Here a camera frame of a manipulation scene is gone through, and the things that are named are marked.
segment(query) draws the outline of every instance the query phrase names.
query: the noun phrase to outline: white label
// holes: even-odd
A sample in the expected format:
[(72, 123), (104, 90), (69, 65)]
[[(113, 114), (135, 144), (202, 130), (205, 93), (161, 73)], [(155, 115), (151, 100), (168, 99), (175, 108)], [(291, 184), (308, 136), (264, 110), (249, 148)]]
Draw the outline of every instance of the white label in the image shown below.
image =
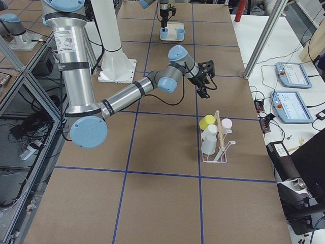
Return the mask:
[(278, 152), (280, 157), (288, 156), (282, 144), (274, 144), (276, 151)]
[(61, 30), (59, 32), (54, 32), (54, 36), (57, 52), (59, 54), (66, 52), (76, 52), (71, 30)]

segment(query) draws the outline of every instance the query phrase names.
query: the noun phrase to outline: warning label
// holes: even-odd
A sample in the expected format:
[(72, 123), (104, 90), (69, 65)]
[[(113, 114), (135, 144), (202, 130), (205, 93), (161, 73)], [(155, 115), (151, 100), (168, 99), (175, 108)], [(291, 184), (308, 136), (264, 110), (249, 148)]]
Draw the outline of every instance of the warning label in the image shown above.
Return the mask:
[(76, 52), (73, 43), (73, 36), (71, 30), (61, 30), (54, 32), (55, 42), (58, 53)]

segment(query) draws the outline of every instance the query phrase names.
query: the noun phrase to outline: white mounting plate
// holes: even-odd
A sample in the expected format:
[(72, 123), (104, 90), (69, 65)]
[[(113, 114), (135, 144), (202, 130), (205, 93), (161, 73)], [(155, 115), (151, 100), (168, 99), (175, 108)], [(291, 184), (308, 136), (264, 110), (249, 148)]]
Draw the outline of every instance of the white mounting plate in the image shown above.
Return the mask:
[(166, 39), (160, 38), (162, 41), (173, 41), (173, 42), (181, 42), (183, 40), (177, 40), (176, 29), (185, 29), (184, 23), (180, 22), (168, 22), (167, 23), (168, 29), (168, 37)]
[[(38, 40), (42, 38), (42, 35), (40, 34), (29, 34), (29, 35), (32, 40)], [(30, 42), (28, 44), (17, 44), (15, 43), (15, 40), (12, 40), (9, 43), (9, 47), (15, 51), (32, 51), (33, 48), (36, 46), (36, 44), (38, 44), (38, 42)]]
[(114, 80), (109, 78), (109, 77), (111, 77), (111, 75), (108, 75), (111, 73), (110, 70), (108, 70), (108, 71), (102, 70), (98, 77), (98, 81), (100, 81), (100, 82), (115, 82), (115, 83), (132, 83), (133, 77), (135, 74), (136, 65), (137, 65), (137, 60), (129, 59), (129, 61), (130, 61), (130, 63), (132, 63), (133, 70), (127, 70), (125, 72), (125, 74), (123, 74), (122, 76), (119, 76), (117, 79), (114, 79)]

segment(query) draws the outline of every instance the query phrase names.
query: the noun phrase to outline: table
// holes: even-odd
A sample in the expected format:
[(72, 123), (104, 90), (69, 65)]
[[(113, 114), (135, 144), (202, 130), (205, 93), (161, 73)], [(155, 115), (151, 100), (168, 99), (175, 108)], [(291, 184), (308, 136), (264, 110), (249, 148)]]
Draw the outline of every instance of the table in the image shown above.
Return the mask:
[[(243, 57), (243, 62), (248, 63), (251, 54), (255, 48), (255, 45), (259, 39), (259, 36), (262, 33), (262, 30), (267, 22), (268, 18), (266, 16), (242, 16), (240, 22), (234, 22), (234, 29), (236, 32), (236, 37), (239, 43), (239, 47), (241, 50), (241, 54)], [(278, 56), (286, 56), (277, 59), (268, 60), (267, 62), (263, 62), (257, 64), (249, 77), (249, 84), (251, 86), (251, 91), (257, 90), (261, 91), (265, 97), (270, 97), (270, 92), (273, 90), (269, 87), (266, 87), (262, 84), (261, 78), (261, 67), (264, 65), (275, 65), (277, 62), (293, 62), (293, 63), (301, 63), (299, 59), (299, 54), (303, 50), (301, 47), (300, 41), (296, 37), (294, 31), (291, 29), (289, 23), (285, 19), (285, 17), (280, 17), (274, 31), (272, 32), (259, 60), (258, 63), (268, 60), (269, 58), (274, 58)], [(316, 75), (318, 74), (317, 69), (312, 63), (303, 64), (308, 75)], [(295, 89), (288, 88), (281, 85), (280, 81), (277, 81), (277, 74), (275, 71), (275, 67), (262, 67), (264, 81), (265, 84), (270, 87), (274, 87), (277, 90), (298, 90), (300, 95), (302, 96), (305, 104), (307, 106), (316, 105), (324, 101), (324, 92), (325, 92), (325, 83), (320, 76), (311, 77), (310, 80), (312, 82), (313, 87), (310, 89)], [(271, 99), (265, 99), (265, 111), (266, 113), (270, 113), (270, 111), (275, 114), (274, 110), (270, 110)], [(315, 108), (309, 108), (309, 111), (313, 118), (315, 119), (315, 115), (325, 109), (325, 105), (318, 106)], [(299, 146), (299, 140), (301, 137), (308, 141), (312, 136), (314, 136), (317, 131), (312, 128), (310, 124), (307, 125), (299, 125), (299, 124), (283, 124), (278, 118), (274, 119), (277, 121), (280, 126), (285, 131), (286, 138), (283, 144), (287, 149)], [(315, 123), (315, 126), (320, 130), (325, 127), (325, 124), (321, 121)], [(271, 132), (265, 135), (265, 145), (272, 141), (279, 141), (281, 139), (281, 132), (279, 128), (275, 125), (270, 125)], [(293, 243), (297, 243), (301, 238), (307, 239), (306, 242), (309, 243), (310, 237), (304, 237), (303, 235), (297, 236), (294, 234), (291, 228), (290, 234)], [(315, 234), (313, 244), (323, 243), (323, 238), (325, 236), (324, 230), (319, 230)]]
[[(179, 106), (147, 97), (109, 118), (98, 148), (66, 143), (25, 244), (290, 243), (228, 8), (175, 6), (181, 44), (197, 62), (214, 60), (218, 90), (201, 100), (186, 82)], [(125, 1), (118, 14), (135, 79), (164, 68), (175, 45), (159, 40), (155, 8)], [(124, 86), (93, 77), (97, 101)], [(182, 91), (153, 93), (176, 102)], [(226, 164), (201, 162), (198, 122), (216, 109), (233, 120)]]

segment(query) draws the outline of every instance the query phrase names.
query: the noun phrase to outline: brown table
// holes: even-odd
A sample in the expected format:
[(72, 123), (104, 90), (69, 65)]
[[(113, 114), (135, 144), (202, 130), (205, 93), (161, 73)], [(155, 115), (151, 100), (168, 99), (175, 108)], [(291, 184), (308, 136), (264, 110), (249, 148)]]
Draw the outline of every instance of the brown table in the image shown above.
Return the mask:
[[(164, 68), (175, 44), (159, 40), (155, 6), (124, 1), (118, 14), (135, 79)], [(214, 60), (218, 90), (202, 100), (186, 81), (178, 106), (145, 97), (109, 118), (101, 146), (65, 143), (25, 244), (291, 243), (228, 8), (175, 6), (182, 45), (197, 62)], [(124, 86), (93, 78), (97, 101)], [(182, 89), (153, 93), (173, 103)], [(198, 121), (216, 109), (233, 121), (226, 164), (199, 152)]]

